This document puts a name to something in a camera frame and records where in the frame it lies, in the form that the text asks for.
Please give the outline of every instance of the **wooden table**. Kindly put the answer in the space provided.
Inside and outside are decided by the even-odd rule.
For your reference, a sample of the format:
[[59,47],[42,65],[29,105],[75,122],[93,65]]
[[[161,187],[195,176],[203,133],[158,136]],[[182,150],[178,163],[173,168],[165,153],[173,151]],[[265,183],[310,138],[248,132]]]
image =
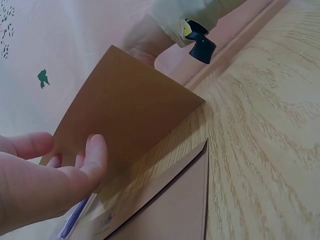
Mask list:
[[[206,104],[103,190],[104,208],[209,138],[208,239],[319,239],[319,0],[290,2],[228,64],[201,75]],[[48,239],[58,221],[2,239]]]

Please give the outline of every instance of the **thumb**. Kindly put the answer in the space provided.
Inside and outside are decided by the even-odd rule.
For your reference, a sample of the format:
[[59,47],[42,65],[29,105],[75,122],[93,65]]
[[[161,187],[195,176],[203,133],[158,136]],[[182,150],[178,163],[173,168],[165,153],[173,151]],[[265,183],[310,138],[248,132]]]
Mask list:
[[104,137],[100,134],[88,139],[85,149],[83,166],[80,168],[88,178],[88,182],[95,188],[103,179],[107,171],[108,150]]

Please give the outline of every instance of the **green bird print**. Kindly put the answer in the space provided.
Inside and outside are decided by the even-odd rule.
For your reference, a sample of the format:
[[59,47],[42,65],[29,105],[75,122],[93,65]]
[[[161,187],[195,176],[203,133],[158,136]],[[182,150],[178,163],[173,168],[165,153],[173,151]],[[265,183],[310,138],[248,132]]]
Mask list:
[[44,89],[45,84],[48,84],[50,86],[50,83],[48,81],[48,77],[47,77],[47,70],[42,70],[39,74],[38,74],[38,79],[40,81],[40,87],[42,89]]

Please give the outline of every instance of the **fingernail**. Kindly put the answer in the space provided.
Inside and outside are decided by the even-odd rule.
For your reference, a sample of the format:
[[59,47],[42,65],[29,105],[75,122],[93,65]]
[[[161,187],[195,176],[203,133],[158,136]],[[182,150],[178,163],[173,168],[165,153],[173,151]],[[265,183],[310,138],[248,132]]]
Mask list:
[[92,137],[94,136],[95,134],[90,134],[89,136],[88,136],[88,138],[86,139],[86,146],[88,147],[88,148],[90,148],[90,141],[91,141],[91,139],[92,139]]
[[104,138],[101,134],[94,134],[90,139],[90,143],[95,142],[95,141],[99,141],[99,140],[101,140],[101,138],[102,139]]
[[56,155],[55,157],[56,157],[59,161],[62,162],[62,156],[61,156],[61,155]]
[[86,152],[84,150],[82,151],[79,151],[77,155],[80,155],[80,156],[86,156]]

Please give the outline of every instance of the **person's wrist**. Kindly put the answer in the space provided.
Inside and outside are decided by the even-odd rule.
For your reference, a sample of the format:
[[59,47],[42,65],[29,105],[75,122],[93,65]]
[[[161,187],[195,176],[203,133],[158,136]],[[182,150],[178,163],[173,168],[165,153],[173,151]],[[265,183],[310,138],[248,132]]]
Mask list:
[[175,42],[148,14],[138,21],[126,34],[120,46],[136,59],[154,66],[156,58]]

